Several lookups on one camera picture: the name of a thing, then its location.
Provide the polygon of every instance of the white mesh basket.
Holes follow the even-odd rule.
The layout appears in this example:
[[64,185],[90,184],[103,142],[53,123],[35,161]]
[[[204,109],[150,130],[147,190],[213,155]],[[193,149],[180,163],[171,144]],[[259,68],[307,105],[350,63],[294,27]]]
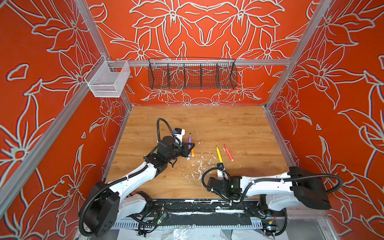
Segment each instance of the white mesh basket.
[[121,71],[117,71],[116,68],[109,67],[108,61],[102,56],[84,79],[95,97],[118,98],[130,73],[127,61]]

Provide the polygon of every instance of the wood grain surface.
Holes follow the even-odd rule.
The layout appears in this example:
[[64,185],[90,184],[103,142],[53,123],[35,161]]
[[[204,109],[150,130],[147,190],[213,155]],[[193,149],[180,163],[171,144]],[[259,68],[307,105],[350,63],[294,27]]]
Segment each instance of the wood grain surface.
[[[259,106],[165,106],[132,108],[124,134],[109,171],[107,182],[119,179],[137,168],[157,145],[156,120],[164,118],[172,129],[185,129],[196,144],[190,160],[178,158],[167,169],[136,191],[152,198],[218,198],[201,184],[201,175],[219,162],[220,148],[224,166],[232,176],[270,176],[288,171],[288,166]],[[161,138],[170,132],[160,122]],[[234,161],[224,151],[228,147]]]

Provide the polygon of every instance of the wire basket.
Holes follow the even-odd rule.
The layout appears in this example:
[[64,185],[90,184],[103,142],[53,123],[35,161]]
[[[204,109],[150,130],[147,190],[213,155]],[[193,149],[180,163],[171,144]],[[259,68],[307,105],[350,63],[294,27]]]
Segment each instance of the wire basket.
[[149,59],[151,89],[233,89],[237,86],[234,59]]
[[102,56],[84,78],[95,97],[118,98],[127,82],[131,69],[125,61],[123,67],[110,67],[109,62]]

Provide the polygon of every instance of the red marker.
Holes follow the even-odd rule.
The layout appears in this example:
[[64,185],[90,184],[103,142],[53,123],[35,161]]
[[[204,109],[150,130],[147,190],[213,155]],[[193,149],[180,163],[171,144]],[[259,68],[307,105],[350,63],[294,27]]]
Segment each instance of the red marker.
[[231,159],[231,161],[233,161],[233,157],[232,157],[231,153],[229,152],[229,150],[228,150],[226,145],[224,145],[224,149],[227,152],[229,159]]

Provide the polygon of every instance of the black wire basket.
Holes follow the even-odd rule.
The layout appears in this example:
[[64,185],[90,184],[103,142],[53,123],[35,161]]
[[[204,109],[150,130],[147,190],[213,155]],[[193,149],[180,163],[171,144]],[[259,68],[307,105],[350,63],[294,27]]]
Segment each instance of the black wire basket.
[[151,58],[151,89],[233,89],[237,86],[235,59]]

